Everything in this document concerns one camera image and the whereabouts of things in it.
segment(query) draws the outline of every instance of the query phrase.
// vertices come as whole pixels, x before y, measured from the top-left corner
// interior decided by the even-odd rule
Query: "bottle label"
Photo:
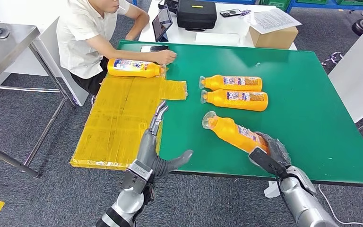
[[[238,125],[239,133],[249,139],[252,139],[255,142],[259,143],[259,136],[253,132],[251,132],[249,129],[246,129],[240,125]]]
[[[257,77],[223,77],[224,85],[258,85]]]
[[[226,98],[228,100],[242,100],[242,101],[264,101],[264,94],[261,92],[237,92],[227,91]]]
[[[147,70],[149,63],[150,62],[147,61],[116,59],[115,63],[113,64],[113,68],[115,68],[116,70],[124,70],[124,71],[140,71],[140,70]]]
[[[258,85],[258,78],[257,77],[246,77],[244,80],[246,85]]]

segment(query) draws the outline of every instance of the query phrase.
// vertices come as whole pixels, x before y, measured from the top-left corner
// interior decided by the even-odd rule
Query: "robotic hand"
[[[255,148],[250,160],[276,176],[282,198],[299,227],[338,227],[315,197],[315,187],[305,172],[293,165],[285,146],[269,135],[256,132],[268,143],[270,155]]]
[[[157,107],[149,128],[141,138],[137,158],[124,173],[123,182],[120,183],[122,191],[117,201],[102,215],[95,227],[134,226],[144,206],[154,201],[154,177],[161,177],[190,160],[192,150],[186,150],[169,161],[156,154],[156,134],[168,107],[165,101]]]

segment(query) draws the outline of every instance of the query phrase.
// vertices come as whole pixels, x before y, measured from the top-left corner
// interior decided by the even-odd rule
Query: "bottle cap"
[[[207,102],[208,92],[206,90],[201,91],[201,103],[204,104]]]
[[[203,76],[200,76],[200,77],[199,77],[199,84],[198,84],[198,87],[199,87],[200,89],[203,89],[203,88],[205,87],[205,77],[203,77]]]
[[[166,65],[161,65],[155,68],[155,75],[166,78]]]
[[[218,116],[216,115],[215,111],[209,111],[204,115],[204,118],[202,119],[202,127],[204,129],[212,129],[215,127],[217,122]]]

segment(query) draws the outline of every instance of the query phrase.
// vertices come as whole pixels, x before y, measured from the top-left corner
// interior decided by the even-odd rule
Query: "blue shelf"
[[[206,1],[215,1],[217,3],[244,4],[244,5],[255,4],[255,0],[206,0]]]
[[[293,7],[301,8],[319,8],[319,9],[347,9],[347,10],[363,10],[363,6],[353,6],[353,5],[339,5],[335,0],[328,0],[327,4],[312,4],[312,3],[301,3],[296,2],[296,0],[291,0],[289,7],[287,8],[287,13]]]

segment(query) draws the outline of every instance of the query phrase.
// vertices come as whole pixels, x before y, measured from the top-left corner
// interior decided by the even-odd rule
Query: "green table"
[[[119,49],[139,51],[147,44],[155,43],[121,41]],[[293,164],[313,182],[363,186],[363,138],[314,52],[166,45],[178,54],[167,79],[186,80],[189,93],[186,101],[168,101],[164,115],[160,156],[171,159],[194,150],[178,171],[272,179],[247,153],[202,128],[202,117],[213,110],[279,138]],[[201,104],[199,77],[215,74],[261,77],[268,108],[254,112]]]

